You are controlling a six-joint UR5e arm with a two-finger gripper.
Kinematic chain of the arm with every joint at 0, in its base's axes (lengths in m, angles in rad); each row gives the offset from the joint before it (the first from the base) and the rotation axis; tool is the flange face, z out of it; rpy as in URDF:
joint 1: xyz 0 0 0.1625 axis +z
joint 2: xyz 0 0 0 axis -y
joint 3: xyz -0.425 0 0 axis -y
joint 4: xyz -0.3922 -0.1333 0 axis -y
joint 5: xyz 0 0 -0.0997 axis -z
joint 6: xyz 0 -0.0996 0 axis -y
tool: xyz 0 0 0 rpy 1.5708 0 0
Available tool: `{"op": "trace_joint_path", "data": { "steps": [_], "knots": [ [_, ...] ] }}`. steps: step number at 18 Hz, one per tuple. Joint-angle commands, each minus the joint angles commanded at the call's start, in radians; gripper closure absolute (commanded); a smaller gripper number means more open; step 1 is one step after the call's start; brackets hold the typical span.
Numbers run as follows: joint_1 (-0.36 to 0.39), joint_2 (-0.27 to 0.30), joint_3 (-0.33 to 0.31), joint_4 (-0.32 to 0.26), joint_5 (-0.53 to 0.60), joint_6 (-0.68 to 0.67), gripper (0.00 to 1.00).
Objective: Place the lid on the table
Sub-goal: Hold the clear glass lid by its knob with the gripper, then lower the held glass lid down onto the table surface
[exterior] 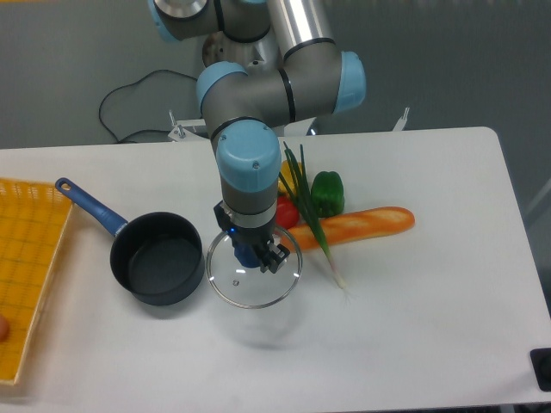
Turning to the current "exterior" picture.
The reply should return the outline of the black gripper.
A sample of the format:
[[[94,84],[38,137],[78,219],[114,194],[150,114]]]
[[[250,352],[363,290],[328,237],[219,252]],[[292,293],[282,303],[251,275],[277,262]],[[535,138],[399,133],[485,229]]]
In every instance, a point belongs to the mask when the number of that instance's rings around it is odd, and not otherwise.
[[[255,214],[238,213],[223,200],[214,206],[214,215],[222,231],[238,245],[248,246],[260,258],[262,273],[276,274],[288,258],[288,249],[273,243],[276,227],[276,203]]]

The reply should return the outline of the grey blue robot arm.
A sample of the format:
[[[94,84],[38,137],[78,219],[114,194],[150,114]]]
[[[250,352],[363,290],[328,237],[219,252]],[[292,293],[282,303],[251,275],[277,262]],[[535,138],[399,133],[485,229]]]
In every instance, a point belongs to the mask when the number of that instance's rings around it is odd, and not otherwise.
[[[241,262],[276,272],[287,251],[273,240],[281,150],[275,128],[360,106],[360,58],[337,48],[320,1],[151,1],[159,33],[180,41],[221,34],[241,46],[274,41],[275,63],[255,68],[223,52],[196,83],[220,173],[220,228]]]

